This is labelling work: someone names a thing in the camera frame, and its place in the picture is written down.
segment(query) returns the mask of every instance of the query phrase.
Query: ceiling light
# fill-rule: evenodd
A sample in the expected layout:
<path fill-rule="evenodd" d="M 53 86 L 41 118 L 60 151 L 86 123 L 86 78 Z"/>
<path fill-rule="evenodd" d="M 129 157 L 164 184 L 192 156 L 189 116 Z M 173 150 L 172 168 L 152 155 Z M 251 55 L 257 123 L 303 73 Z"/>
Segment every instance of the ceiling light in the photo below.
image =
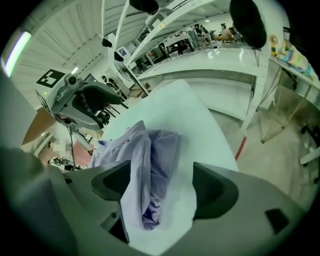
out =
<path fill-rule="evenodd" d="M 31 38 L 31 34 L 24 31 L 21 34 L 18 41 L 15 43 L 15 46 L 13 47 L 13 49 L 10 53 L 10 56 L 5 64 L 5 71 L 8 75 L 8 77 L 11 76 L 11 73 L 12 73 L 12 70 L 14 69 L 15 64 L 16 64 L 22 50 L 24 49 L 24 47 L 26 46 L 26 44 L 30 38 Z"/>
<path fill-rule="evenodd" d="M 76 73 L 78 69 L 79 69 L 79 68 L 76 66 L 76 67 L 71 71 L 71 74 Z"/>

